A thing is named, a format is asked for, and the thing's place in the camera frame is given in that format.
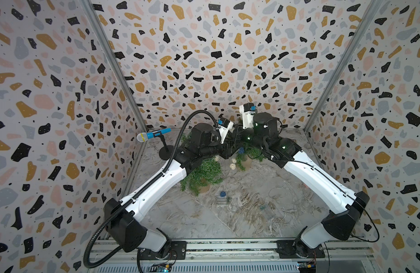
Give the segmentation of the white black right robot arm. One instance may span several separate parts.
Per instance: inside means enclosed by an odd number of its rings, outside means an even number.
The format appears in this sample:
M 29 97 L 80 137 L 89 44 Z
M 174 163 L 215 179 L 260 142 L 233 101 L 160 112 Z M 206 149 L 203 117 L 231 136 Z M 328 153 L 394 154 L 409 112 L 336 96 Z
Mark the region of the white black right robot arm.
M 329 214 L 313 226 L 305 227 L 294 240 L 299 256 L 306 256 L 332 239 L 346 241 L 360 220 L 369 196 L 355 193 L 321 169 L 293 140 L 278 134 L 278 120 L 269 113 L 242 111 L 242 126 L 235 128 L 241 141 L 260 149 L 261 154 L 295 175 L 328 206 Z

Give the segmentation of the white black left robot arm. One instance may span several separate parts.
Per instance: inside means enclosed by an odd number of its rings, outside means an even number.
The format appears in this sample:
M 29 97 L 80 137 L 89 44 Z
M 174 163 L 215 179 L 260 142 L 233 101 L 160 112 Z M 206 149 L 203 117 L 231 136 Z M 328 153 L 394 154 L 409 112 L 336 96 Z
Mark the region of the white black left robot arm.
M 243 131 L 242 125 L 233 124 L 218 130 L 204 123 L 194 126 L 189 141 L 177 148 L 170 164 L 166 163 L 158 174 L 122 200 L 110 199 L 104 208 L 106 230 L 119 248 L 126 253 L 137 248 L 166 251 L 167 236 L 139 222 L 170 188 L 202 166 L 204 160 L 216 155 L 230 158 L 242 145 Z

